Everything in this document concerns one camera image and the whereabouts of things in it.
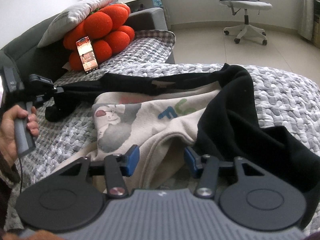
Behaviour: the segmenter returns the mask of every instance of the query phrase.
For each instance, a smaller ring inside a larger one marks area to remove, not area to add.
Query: gray sofa
[[[62,40],[44,48],[37,48],[44,32],[56,16],[52,16],[33,26],[0,50],[0,68],[11,65],[17,69],[22,81],[30,74],[37,74],[56,81],[65,72],[63,65],[68,61],[70,50],[63,47]],[[125,25],[135,31],[167,30],[161,8],[151,8],[130,14]],[[173,54],[167,63],[174,64]]]

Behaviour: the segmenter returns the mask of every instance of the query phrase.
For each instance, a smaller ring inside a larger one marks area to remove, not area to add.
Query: wall
[[[0,48],[80,0],[0,0]]]
[[[301,0],[261,0],[272,4],[269,11],[249,11],[249,21],[297,29],[301,17]],[[218,0],[163,0],[172,24],[206,21],[243,21],[244,13],[233,16],[231,9]]]

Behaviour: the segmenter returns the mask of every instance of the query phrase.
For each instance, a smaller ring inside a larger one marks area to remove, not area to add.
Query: baseboard
[[[173,24],[171,25],[171,31],[181,30],[181,29],[191,29],[191,28],[205,28],[205,27],[231,27],[243,24],[244,22],[193,22],[193,23],[180,23],[180,24]],[[282,33],[289,33],[298,35],[298,31],[290,28],[274,26],[269,24],[263,23],[250,23],[253,26],[256,26],[261,29],[270,30],[270,31],[277,31]]]

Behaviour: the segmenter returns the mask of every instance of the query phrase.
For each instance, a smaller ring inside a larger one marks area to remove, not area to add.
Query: gray handle
[[[22,109],[27,110],[31,114],[32,102],[17,103]],[[21,158],[36,149],[33,136],[27,129],[27,118],[16,118],[14,120],[14,137],[17,146],[18,157]]]

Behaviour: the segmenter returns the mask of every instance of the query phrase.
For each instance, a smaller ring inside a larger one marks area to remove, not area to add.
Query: pillow
[[[114,0],[82,0],[58,14],[42,36],[38,48],[45,47],[63,38],[63,36],[81,23],[92,11],[112,3]]]

